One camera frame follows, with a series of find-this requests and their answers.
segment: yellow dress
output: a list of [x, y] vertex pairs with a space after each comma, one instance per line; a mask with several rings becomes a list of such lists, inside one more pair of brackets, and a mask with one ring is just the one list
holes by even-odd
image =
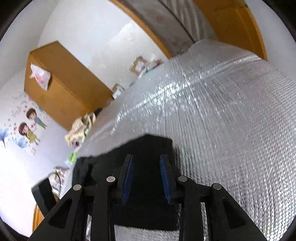
[[27, 138], [29, 139], [29, 143], [33, 143], [37, 139], [37, 136], [31, 130], [28, 130]]

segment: blue flower decal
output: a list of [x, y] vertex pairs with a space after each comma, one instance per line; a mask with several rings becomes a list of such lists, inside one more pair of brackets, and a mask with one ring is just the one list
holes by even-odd
[[26, 148], [27, 147], [27, 143], [26, 143], [25, 138], [21, 138], [18, 141], [17, 141], [17, 139], [13, 139], [13, 142], [15, 144], [17, 144], [20, 148]]
[[0, 142], [2, 141], [3, 144], [4, 144], [4, 147], [6, 148], [5, 146], [5, 138], [8, 137], [9, 134], [8, 134], [8, 128], [2, 130], [0, 129]]

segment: beige cloth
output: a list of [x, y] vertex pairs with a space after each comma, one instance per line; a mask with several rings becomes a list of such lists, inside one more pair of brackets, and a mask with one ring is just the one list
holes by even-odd
[[83, 142], [85, 138], [85, 130], [90, 130], [94, 122], [96, 121], [96, 116], [94, 113], [88, 113], [85, 116], [77, 118], [70, 130], [70, 132], [65, 136], [65, 140], [69, 146], [77, 140]]

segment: cartoon girl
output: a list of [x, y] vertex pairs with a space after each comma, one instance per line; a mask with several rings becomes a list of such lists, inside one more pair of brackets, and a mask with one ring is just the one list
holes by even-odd
[[26, 136], [29, 139], [29, 143], [33, 143], [35, 142], [36, 145], [37, 141], [40, 142], [40, 140], [37, 138], [37, 136], [30, 130], [30, 128], [28, 127], [27, 123], [23, 122], [20, 124], [19, 126], [19, 133], [22, 136]]

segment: folded black clothing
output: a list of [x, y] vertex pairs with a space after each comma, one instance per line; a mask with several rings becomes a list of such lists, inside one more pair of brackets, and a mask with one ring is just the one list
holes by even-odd
[[125, 205], [113, 205], [114, 224], [142, 229], [176, 230], [178, 207], [165, 198], [159, 159], [167, 154], [174, 166], [172, 140], [144, 135], [97, 157], [79, 158], [73, 170], [72, 184], [94, 185], [105, 181], [127, 154], [133, 155], [133, 178]]

